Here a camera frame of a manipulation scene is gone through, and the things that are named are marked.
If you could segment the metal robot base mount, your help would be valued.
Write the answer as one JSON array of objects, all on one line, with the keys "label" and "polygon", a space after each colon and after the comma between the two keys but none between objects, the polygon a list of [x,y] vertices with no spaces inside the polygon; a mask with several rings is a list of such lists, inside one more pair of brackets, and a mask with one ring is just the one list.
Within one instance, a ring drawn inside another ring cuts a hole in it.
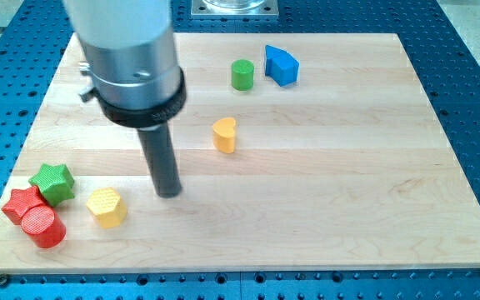
[{"label": "metal robot base mount", "polygon": [[218,18],[277,18],[278,0],[192,0],[191,16]]}]

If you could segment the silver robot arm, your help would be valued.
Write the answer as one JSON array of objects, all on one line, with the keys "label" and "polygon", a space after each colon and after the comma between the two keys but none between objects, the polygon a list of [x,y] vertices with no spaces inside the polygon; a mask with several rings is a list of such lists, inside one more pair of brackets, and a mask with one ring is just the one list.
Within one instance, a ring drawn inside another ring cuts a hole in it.
[{"label": "silver robot arm", "polygon": [[169,0],[64,0],[92,80],[90,94],[112,122],[149,128],[186,101]]}]

